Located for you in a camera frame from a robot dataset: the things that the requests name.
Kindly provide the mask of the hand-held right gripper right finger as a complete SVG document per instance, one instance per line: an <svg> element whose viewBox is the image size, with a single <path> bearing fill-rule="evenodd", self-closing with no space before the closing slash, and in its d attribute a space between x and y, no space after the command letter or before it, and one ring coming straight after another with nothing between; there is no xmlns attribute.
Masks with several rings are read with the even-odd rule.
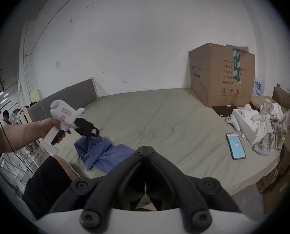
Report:
<svg viewBox="0 0 290 234"><path fill-rule="evenodd" d="M186 176L151 146L147 146L147 161L162 175L174 193L184 227L210 227L213 220L210 209L241 213L217 179Z"/></svg>

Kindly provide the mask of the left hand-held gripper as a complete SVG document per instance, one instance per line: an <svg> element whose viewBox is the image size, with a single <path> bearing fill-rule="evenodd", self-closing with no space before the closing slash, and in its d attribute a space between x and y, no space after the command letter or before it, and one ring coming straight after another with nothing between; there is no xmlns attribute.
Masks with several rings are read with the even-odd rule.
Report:
<svg viewBox="0 0 290 234"><path fill-rule="evenodd" d="M50 113L54 119L60 122L61 130L53 127L42 140L42 146L54 146L59 138L63 138L63 135L71 128L88 138L99 136L99 130L93 123L82 118L85 113L85 109L82 107L75 110L65 101L59 99L51 103Z"/></svg>

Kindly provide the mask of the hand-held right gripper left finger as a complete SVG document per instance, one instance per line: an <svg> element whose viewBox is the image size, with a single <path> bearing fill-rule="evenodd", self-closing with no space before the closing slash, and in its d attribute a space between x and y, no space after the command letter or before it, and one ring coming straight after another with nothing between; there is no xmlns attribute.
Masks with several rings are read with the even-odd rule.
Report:
<svg viewBox="0 0 290 234"><path fill-rule="evenodd" d="M145 175L141 173L147 146L117 165L110 173L94 179L78 178L58 198L50 213L83 209L79 221L84 227L106 227L113 205L134 210L145 195Z"/></svg>

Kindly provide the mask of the person's left hand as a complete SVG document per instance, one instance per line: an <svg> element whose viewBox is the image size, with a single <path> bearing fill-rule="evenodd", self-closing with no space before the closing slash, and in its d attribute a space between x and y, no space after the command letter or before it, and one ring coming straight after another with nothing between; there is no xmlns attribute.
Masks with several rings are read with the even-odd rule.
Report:
<svg viewBox="0 0 290 234"><path fill-rule="evenodd" d="M38 122L38 137L37 139L44 139L48 132L55 127L57 130L61 130L60 122L53 118L48 118Z"/></svg>

